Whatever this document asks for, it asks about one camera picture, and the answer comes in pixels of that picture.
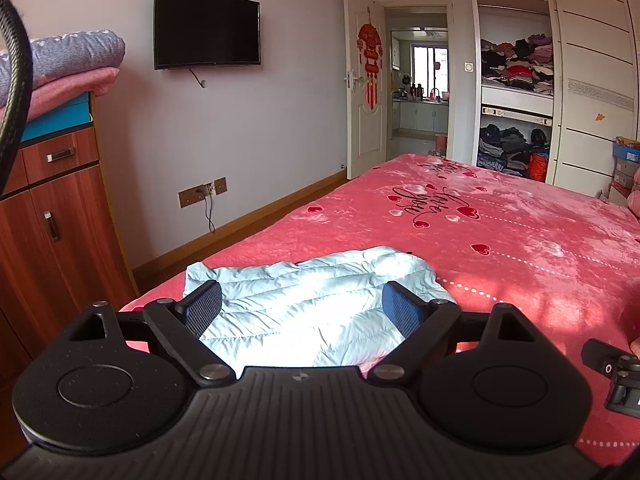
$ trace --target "tv screen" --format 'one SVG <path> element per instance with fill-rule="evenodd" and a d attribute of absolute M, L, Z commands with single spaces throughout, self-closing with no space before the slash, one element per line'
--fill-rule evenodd
<path fill-rule="evenodd" d="M 154 0 L 156 70 L 260 64 L 260 4 Z"/>

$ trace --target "wall socket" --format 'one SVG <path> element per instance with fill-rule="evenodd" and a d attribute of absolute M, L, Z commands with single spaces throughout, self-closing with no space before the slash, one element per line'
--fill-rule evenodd
<path fill-rule="evenodd" d="M 200 184 L 199 186 L 192 187 L 191 189 L 181 191 L 178 193 L 180 208 L 202 202 L 205 197 L 209 195 L 209 189 L 212 189 L 212 183 Z"/>
<path fill-rule="evenodd" d="M 213 189 L 216 191 L 216 195 L 226 193 L 226 177 L 219 178 L 213 181 Z"/>

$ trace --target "blue box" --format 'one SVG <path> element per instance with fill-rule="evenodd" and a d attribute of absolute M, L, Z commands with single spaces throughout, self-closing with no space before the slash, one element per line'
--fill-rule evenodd
<path fill-rule="evenodd" d="M 613 145 L 613 156 L 622 158 L 623 160 L 630 160 L 631 162 L 640 162 L 640 150 L 634 150 L 626 146 L 620 146 L 619 144 Z"/>
<path fill-rule="evenodd" d="M 89 113 L 89 92 L 71 99 L 58 108 L 29 121 L 22 133 L 22 142 L 36 139 L 53 132 L 66 130 L 92 121 Z"/>

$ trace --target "drawer handle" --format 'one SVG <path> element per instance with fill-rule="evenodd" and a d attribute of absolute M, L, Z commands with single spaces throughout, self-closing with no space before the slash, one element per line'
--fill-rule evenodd
<path fill-rule="evenodd" d="M 47 155 L 47 162 L 55 162 L 56 160 L 60 160 L 61 158 L 75 155 L 75 153 L 76 149 L 73 147 L 62 150 L 61 152 L 49 153 L 49 155 Z"/>
<path fill-rule="evenodd" d="M 56 223 L 53 221 L 53 215 L 51 214 L 51 211 L 44 212 L 44 219 L 47 221 L 47 227 L 49 228 L 51 240 L 53 242 L 57 242 L 58 240 L 60 240 L 60 236 L 58 236 L 58 230 L 56 229 Z"/>

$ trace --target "red hanging ornament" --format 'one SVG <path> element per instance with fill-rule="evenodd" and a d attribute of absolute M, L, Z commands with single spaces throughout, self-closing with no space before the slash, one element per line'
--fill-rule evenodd
<path fill-rule="evenodd" d="M 371 10 L 367 7 L 369 13 L 369 23 L 365 23 L 358 33 L 358 46 L 360 64 L 362 64 L 362 51 L 364 50 L 364 57 L 366 63 L 364 70 L 367 73 L 367 104 L 375 108 L 378 104 L 378 74 L 382 68 L 382 40 L 380 40 L 380 34 L 376 28 L 371 25 Z"/>

